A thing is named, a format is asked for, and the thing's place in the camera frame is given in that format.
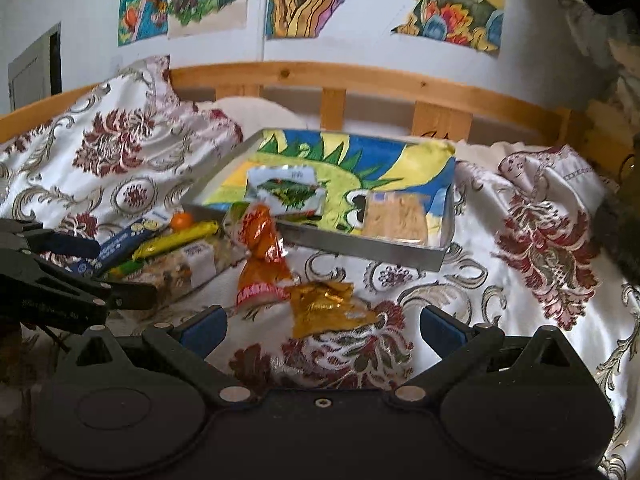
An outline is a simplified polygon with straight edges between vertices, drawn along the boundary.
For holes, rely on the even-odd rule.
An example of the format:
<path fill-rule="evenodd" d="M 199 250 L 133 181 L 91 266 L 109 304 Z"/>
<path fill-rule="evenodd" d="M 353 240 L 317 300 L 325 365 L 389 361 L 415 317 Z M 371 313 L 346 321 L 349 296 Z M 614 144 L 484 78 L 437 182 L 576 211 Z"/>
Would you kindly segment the wooden bed headboard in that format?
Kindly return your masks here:
<path fill-rule="evenodd" d="M 585 113 L 547 110 L 497 92 L 424 75 L 319 62 L 245 62 L 169 68 L 154 58 L 160 79 L 180 94 L 224 98 L 259 98 L 265 90 L 292 87 L 318 90 L 320 126 L 337 131 L 345 122 L 346 98 L 376 96 L 413 105 L 411 134 L 465 140 L 475 117 L 521 127 L 556 146 L 569 145 L 608 176 L 623 179 L 639 157 L 632 134 L 616 108 L 591 102 Z"/>

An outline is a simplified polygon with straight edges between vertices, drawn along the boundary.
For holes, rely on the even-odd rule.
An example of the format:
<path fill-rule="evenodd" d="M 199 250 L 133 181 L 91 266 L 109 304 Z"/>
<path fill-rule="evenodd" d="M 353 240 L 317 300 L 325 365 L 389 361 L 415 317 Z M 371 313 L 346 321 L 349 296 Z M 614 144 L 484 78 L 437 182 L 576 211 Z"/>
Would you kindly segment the floral curtain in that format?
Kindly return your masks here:
<path fill-rule="evenodd" d="M 558 0 L 582 55 L 608 75 L 603 101 L 639 121 L 639 0 Z"/>

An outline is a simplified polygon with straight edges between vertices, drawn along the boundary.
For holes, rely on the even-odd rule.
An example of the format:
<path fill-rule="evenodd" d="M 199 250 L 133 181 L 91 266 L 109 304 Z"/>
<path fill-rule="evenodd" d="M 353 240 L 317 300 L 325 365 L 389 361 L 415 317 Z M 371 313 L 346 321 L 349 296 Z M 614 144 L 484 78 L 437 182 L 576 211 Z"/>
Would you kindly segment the clear nut mix packet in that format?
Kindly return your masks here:
<path fill-rule="evenodd" d="M 210 236 L 141 260 L 129 260 L 106 272 L 109 281 L 151 285 L 156 298 L 139 300 L 136 310 L 151 310 L 194 292 L 245 258 L 229 237 Z"/>

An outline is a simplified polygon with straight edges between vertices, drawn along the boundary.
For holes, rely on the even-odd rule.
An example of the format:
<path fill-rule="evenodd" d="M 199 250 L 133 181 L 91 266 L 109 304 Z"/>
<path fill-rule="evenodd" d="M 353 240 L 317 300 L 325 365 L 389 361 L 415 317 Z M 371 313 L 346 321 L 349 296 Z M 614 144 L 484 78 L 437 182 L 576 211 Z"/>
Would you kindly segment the green and white snack packet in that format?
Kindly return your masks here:
<path fill-rule="evenodd" d="M 326 187 L 311 166 L 258 166 L 247 171 L 245 197 L 266 205 L 273 217 L 321 217 Z"/>

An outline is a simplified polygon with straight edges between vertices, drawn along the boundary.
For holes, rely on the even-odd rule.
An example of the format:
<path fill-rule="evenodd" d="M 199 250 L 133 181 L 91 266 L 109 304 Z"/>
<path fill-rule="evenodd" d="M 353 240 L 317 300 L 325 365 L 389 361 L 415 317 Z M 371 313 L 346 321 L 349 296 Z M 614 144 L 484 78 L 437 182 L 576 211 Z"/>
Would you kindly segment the grey door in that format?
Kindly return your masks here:
<path fill-rule="evenodd" d="M 11 110 L 62 92 L 61 24 L 56 24 L 9 64 Z"/>

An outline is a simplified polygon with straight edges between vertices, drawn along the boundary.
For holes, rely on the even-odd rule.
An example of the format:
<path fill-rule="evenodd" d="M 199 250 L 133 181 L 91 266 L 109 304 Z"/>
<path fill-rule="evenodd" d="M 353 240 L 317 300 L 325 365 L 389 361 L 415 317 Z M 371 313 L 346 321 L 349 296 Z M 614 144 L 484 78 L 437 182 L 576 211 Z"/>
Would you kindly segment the green hill landscape drawing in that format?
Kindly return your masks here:
<path fill-rule="evenodd" d="M 397 35 L 456 44 L 496 56 L 506 0 L 413 0 Z"/>

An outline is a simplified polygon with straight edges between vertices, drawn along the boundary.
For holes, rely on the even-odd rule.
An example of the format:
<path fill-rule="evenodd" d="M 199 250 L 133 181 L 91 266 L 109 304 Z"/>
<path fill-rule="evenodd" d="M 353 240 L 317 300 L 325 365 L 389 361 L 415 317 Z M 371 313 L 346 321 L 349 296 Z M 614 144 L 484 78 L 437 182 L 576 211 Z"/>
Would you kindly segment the small orange fruit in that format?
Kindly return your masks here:
<path fill-rule="evenodd" d="M 195 220 L 192 214 L 186 211 L 175 212 L 169 222 L 172 232 L 181 232 L 194 226 Z"/>

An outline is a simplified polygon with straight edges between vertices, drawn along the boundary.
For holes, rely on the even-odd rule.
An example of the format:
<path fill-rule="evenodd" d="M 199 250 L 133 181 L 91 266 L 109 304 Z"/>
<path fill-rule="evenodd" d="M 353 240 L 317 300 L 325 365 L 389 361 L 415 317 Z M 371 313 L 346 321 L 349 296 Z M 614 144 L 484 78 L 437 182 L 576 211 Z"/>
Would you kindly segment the clear bag of beige crisps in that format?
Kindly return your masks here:
<path fill-rule="evenodd" d="M 372 192 L 366 199 L 361 233 L 386 242 L 426 246 L 426 198 L 411 192 Z"/>

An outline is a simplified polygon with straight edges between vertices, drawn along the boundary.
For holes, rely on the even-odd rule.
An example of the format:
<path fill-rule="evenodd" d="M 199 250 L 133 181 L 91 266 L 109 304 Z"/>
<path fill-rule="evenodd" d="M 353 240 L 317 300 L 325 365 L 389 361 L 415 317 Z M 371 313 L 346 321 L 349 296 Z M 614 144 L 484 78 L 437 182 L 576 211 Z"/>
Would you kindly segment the yellow snack bar packet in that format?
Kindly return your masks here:
<path fill-rule="evenodd" d="M 220 231 L 217 221 L 203 221 L 190 226 L 190 228 L 152 238 L 140 245 L 132 254 L 134 261 L 149 259 L 183 245 L 195 242 L 201 238 L 216 235 Z"/>

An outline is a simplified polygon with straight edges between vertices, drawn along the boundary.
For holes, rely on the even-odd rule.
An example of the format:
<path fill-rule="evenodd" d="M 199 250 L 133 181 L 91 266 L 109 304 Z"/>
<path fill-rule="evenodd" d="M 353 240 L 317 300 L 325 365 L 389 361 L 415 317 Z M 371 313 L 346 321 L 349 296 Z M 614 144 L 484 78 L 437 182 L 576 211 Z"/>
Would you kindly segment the grey tray with dragon painting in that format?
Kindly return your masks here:
<path fill-rule="evenodd" d="M 181 201 L 198 220 L 222 220 L 245 200 L 253 168 L 305 166 L 326 189 L 321 216 L 282 220 L 290 244 L 436 272 L 454 236 L 454 144 L 430 138 L 377 138 L 344 132 L 262 129 L 209 167 Z M 392 193 L 422 200 L 428 226 L 423 244 L 371 240 L 361 234 L 366 201 Z"/>

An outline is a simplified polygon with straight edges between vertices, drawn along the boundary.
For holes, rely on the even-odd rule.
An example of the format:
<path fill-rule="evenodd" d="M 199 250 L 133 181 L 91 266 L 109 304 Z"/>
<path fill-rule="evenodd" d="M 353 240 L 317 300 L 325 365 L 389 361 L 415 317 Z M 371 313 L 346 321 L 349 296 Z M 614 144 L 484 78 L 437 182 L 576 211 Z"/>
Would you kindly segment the gold foil snack packet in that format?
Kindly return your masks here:
<path fill-rule="evenodd" d="M 293 315 L 292 337 L 356 330 L 375 324 L 378 315 L 355 295 L 352 283 L 307 282 L 288 288 Z"/>

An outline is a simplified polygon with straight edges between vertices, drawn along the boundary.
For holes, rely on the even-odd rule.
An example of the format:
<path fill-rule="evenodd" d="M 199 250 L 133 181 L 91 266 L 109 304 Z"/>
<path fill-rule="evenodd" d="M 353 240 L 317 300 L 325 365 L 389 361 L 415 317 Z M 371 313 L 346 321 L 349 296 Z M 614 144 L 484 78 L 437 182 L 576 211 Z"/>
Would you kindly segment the orange snack bag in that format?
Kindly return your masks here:
<path fill-rule="evenodd" d="M 248 311 L 288 300 L 293 275 L 269 207 L 259 202 L 234 203 L 227 211 L 224 229 L 247 254 L 239 276 L 235 310 Z"/>

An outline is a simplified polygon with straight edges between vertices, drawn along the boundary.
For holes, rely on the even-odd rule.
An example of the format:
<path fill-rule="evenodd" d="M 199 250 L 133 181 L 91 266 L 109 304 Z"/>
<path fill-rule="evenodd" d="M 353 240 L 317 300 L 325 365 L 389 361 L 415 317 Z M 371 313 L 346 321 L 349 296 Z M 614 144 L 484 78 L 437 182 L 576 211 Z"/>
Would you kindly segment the white pillow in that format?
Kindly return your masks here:
<path fill-rule="evenodd" d="M 200 112 L 220 110 L 241 128 L 246 138 L 262 129 L 308 128 L 304 118 L 263 98 L 229 96 L 217 101 L 196 102 L 195 105 Z"/>

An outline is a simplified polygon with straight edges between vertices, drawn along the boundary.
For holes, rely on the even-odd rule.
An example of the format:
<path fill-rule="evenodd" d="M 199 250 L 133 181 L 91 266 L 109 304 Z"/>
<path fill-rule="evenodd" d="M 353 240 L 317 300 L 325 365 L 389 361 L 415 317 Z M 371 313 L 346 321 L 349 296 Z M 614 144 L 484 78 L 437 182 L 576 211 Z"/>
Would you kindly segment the white wall pipe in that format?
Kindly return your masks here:
<path fill-rule="evenodd" d="M 257 0 L 256 60 L 258 62 L 265 59 L 267 8 L 268 0 Z"/>

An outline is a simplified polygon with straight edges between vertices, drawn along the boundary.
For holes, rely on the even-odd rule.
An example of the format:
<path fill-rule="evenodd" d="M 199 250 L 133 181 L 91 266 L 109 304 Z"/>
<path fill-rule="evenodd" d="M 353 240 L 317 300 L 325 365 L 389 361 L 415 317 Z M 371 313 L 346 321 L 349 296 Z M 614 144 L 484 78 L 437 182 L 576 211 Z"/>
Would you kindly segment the blue tube box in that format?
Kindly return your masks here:
<path fill-rule="evenodd" d="M 104 242 L 99 255 L 78 260 L 70 270 L 85 278 L 99 278 L 111 268 L 128 261 L 140 245 L 163 232 L 169 221 L 167 214 L 152 210 Z"/>

